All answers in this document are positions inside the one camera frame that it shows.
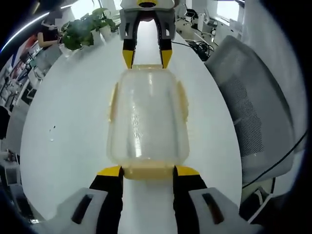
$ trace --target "wall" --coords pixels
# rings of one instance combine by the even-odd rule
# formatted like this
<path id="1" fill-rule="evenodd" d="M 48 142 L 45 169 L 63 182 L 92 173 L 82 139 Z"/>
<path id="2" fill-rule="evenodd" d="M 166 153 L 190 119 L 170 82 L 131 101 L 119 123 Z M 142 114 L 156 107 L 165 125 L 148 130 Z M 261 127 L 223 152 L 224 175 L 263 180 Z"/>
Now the wall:
<path id="1" fill-rule="evenodd" d="M 237 22 L 243 24 L 243 22 L 244 22 L 244 14 L 245 14 L 245 9 L 243 7 L 241 7 L 241 6 L 239 6 Z"/>
<path id="2" fill-rule="evenodd" d="M 114 0 L 100 0 L 100 1 L 103 4 L 103 7 L 109 9 L 111 12 L 116 10 Z"/>
<path id="3" fill-rule="evenodd" d="M 55 20 L 55 25 L 60 29 L 65 23 L 69 21 L 74 21 L 74 20 L 75 20 L 75 17 L 72 12 L 72 9 L 68 8 L 63 12 L 63 16 L 61 19 Z"/>
<path id="4" fill-rule="evenodd" d="M 207 0 L 193 0 L 192 9 L 197 13 L 205 13 L 205 8 L 207 8 Z"/>
<path id="5" fill-rule="evenodd" d="M 184 3 L 186 4 L 187 8 L 192 8 L 192 0 L 184 0 Z"/>
<path id="6" fill-rule="evenodd" d="M 218 8 L 217 1 L 207 0 L 207 10 L 210 18 L 214 19 L 216 17 L 217 8 Z"/>

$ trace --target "green plant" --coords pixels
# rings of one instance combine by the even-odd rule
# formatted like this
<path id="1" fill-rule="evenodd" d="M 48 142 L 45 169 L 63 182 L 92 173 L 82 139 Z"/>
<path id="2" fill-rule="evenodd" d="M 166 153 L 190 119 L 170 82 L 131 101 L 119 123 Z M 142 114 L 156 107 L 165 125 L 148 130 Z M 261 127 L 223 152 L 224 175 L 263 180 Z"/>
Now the green plant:
<path id="1" fill-rule="evenodd" d="M 87 14 L 81 19 L 68 22 L 62 26 L 62 41 L 67 49 L 80 49 L 83 45 L 94 44 L 91 31 L 94 29 L 93 20 Z"/>
<path id="2" fill-rule="evenodd" d="M 83 45 L 94 45 L 91 31 L 99 31 L 100 28 L 109 25 L 115 28 L 115 23 L 106 17 L 106 8 L 98 8 L 91 15 L 86 14 L 81 19 L 68 22 L 61 28 L 62 41 L 66 48 L 70 50 L 80 49 Z"/>
<path id="3" fill-rule="evenodd" d="M 95 30 L 99 31 L 100 28 L 103 28 L 109 25 L 111 28 L 115 27 L 115 23 L 112 19 L 109 19 L 105 15 L 106 8 L 98 8 L 92 12 L 92 17 L 95 25 Z"/>

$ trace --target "desk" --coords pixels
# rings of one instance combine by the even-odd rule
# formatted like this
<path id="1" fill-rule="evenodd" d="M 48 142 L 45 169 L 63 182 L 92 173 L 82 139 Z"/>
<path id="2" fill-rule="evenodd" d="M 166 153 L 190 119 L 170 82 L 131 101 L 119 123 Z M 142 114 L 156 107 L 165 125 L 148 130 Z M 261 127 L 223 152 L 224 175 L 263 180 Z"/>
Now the desk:
<path id="1" fill-rule="evenodd" d="M 179 35 L 175 40 L 185 43 Z M 184 165 L 198 170 L 208 187 L 217 187 L 239 206 L 240 152 L 225 101 L 193 50 L 172 46 L 169 69 L 182 81 L 189 101 L 190 155 Z M 61 56 L 30 106 L 21 143 L 21 178 L 27 198 L 46 219 L 79 188 L 89 187 L 98 171 L 113 166 L 106 156 L 108 106 L 126 69 L 121 51 L 122 41 L 114 38 L 68 59 Z M 158 47 L 142 56 L 138 49 L 135 61 L 148 63 L 152 53 L 159 57 Z M 119 232 L 176 233 L 172 203 L 171 181 L 124 179 Z"/>

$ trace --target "cable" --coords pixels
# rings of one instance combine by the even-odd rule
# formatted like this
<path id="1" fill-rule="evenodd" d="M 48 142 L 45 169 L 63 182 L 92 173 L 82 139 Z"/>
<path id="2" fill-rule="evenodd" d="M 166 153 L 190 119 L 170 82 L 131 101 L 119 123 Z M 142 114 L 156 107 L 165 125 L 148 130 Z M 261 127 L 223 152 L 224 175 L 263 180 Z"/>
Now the cable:
<path id="1" fill-rule="evenodd" d="M 185 45 L 185 46 L 187 46 L 187 47 L 190 47 L 190 48 L 192 48 L 191 46 L 189 46 L 189 45 L 186 45 L 186 44 L 183 44 L 183 43 L 179 43 L 179 42 L 175 42 L 175 41 L 172 41 L 172 43 L 174 43 L 174 44 L 179 44 L 179 45 Z"/>
<path id="2" fill-rule="evenodd" d="M 189 41 L 189 42 L 187 42 L 189 45 L 182 44 L 182 43 L 175 42 L 175 41 L 172 41 L 172 43 L 191 47 L 195 51 L 195 53 L 197 53 L 197 55 L 200 57 L 200 59 L 202 61 L 207 61 L 207 59 L 209 59 L 211 48 L 212 48 L 212 51 L 215 51 L 211 45 L 209 45 L 208 43 L 206 43 L 203 40 L 201 40 L 201 41 Z"/>
<path id="3" fill-rule="evenodd" d="M 272 180 L 272 186 L 271 186 L 271 192 L 270 192 L 271 194 L 274 193 L 275 181 L 276 181 L 276 177 L 274 177 Z"/>
<path id="4" fill-rule="evenodd" d="M 300 138 L 300 140 L 291 148 L 291 150 L 288 151 L 288 153 L 283 156 L 276 164 L 274 164 L 272 167 L 270 167 L 269 169 L 265 170 L 262 174 L 260 174 L 256 179 L 254 179 L 252 182 L 246 184 L 243 186 L 243 189 L 246 188 L 247 186 L 255 183 L 259 178 L 261 178 L 263 175 L 265 175 L 267 172 L 269 172 L 270 170 L 272 170 L 274 167 L 276 167 L 278 164 L 280 164 L 282 161 L 284 161 L 288 155 L 291 154 L 291 152 L 300 144 L 300 142 L 303 140 L 303 138 L 306 136 L 308 130 L 306 130 L 306 132 L 303 134 L 303 136 Z"/>

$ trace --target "plastic container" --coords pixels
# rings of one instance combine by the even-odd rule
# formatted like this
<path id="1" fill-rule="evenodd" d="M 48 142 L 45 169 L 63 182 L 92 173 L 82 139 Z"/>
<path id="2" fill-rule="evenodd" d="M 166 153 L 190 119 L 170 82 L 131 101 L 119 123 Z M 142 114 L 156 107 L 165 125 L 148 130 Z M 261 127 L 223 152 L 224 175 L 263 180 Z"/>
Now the plastic container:
<path id="1" fill-rule="evenodd" d="M 73 54 L 73 51 L 67 49 L 64 44 L 58 46 L 62 54 L 64 54 L 65 58 L 70 57 Z"/>
<path id="2" fill-rule="evenodd" d="M 175 76 L 141 65 L 122 74 L 112 102 L 107 155 L 129 179 L 172 176 L 189 155 L 187 99 Z"/>

